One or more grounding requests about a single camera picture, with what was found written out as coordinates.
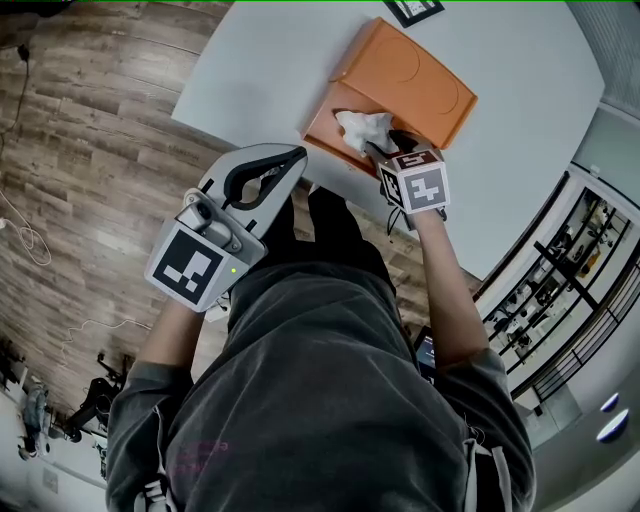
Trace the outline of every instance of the white tissue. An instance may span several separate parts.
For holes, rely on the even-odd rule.
[[[395,153],[398,146],[389,138],[391,114],[360,114],[345,110],[336,114],[336,119],[344,128],[343,140],[347,146],[366,156],[364,146],[372,142],[385,153]]]

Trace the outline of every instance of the orange box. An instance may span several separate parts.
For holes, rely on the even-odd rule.
[[[478,98],[451,71],[382,18],[365,24],[301,130],[304,140],[375,176],[368,158],[342,140],[341,110],[393,114],[393,127],[447,148]]]
[[[435,57],[382,18],[360,29],[330,81],[367,96],[440,149],[451,144],[478,100]]]

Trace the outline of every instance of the white cable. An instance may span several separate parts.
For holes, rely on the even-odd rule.
[[[119,327],[122,327],[124,324],[133,324],[133,325],[137,325],[138,327],[142,327],[143,329],[146,329],[147,331],[151,330],[151,327],[149,327],[148,325],[141,324],[140,322],[136,322],[135,320],[131,320],[130,318],[126,318],[125,320],[120,322],[118,325],[103,324],[102,322],[98,322],[97,320],[91,320],[91,319],[90,320],[85,320],[80,327],[69,327],[67,329],[67,331],[69,331],[69,339],[64,340],[62,342],[62,346],[60,347],[60,354],[62,355],[62,359],[64,360],[64,364],[58,363],[58,366],[60,368],[66,368],[67,364],[68,364],[67,363],[67,356],[65,356],[65,354],[64,354],[64,349],[65,349],[65,347],[67,345],[70,345],[71,343],[74,342],[73,335],[71,334],[71,331],[81,331],[89,323],[97,324],[97,325],[100,325],[102,327],[106,327],[107,329],[118,329]]]
[[[463,413],[463,417],[464,417],[465,425],[473,433],[474,439],[476,441],[478,441],[478,432],[482,432],[482,441],[478,442],[478,444],[480,446],[482,446],[482,443],[484,443],[484,440],[485,440],[485,437],[486,437],[485,434],[484,434],[484,430],[482,430],[480,427],[472,427],[471,425],[469,425],[469,423],[467,423],[467,413]]]
[[[13,229],[16,230],[16,232],[18,233],[18,237],[20,238],[20,241],[22,242],[22,247],[24,247],[25,251],[27,251],[27,253],[29,254],[29,256],[31,257],[31,259],[33,260],[33,262],[36,265],[38,265],[40,267],[46,267],[47,265],[49,265],[51,263],[51,251],[49,250],[49,247],[47,246],[47,243],[44,241],[44,238],[42,238],[42,235],[31,227],[31,224],[29,224],[27,219],[25,219],[22,216],[22,214],[18,211],[18,209],[11,204],[11,201],[9,201],[7,199],[7,196],[4,195],[2,190],[0,190],[0,196],[2,196],[2,199],[4,199],[7,202],[9,207],[14,212],[16,212],[18,217],[20,217],[22,219],[22,222],[24,222],[26,224],[26,226],[18,227],[13,222],[11,222],[9,219],[0,219],[0,221],[4,221],[6,224],[11,224],[11,226],[13,226]],[[27,241],[27,239],[25,238],[25,233],[28,233],[28,234],[31,235],[31,242]],[[44,248],[47,250],[48,260],[45,261],[45,262],[38,261],[37,259],[35,259],[33,257],[33,253],[31,252],[33,250],[34,245],[35,245],[35,237],[36,236],[40,239],[40,241],[42,242],[42,245],[44,245]]]

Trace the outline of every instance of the white table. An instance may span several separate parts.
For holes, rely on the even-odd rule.
[[[447,228],[460,264],[484,279],[566,169],[604,83],[564,3],[446,3],[406,29],[478,95],[444,151]],[[236,146],[300,143],[298,129],[352,37],[382,2],[236,3],[216,29],[173,118]],[[305,177],[380,220],[378,182],[307,145]]]

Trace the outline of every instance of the orange tray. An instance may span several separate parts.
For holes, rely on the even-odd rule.
[[[380,112],[392,113],[441,149],[451,144],[478,100],[435,57],[382,18],[362,27],[331,81],[366,96]]]

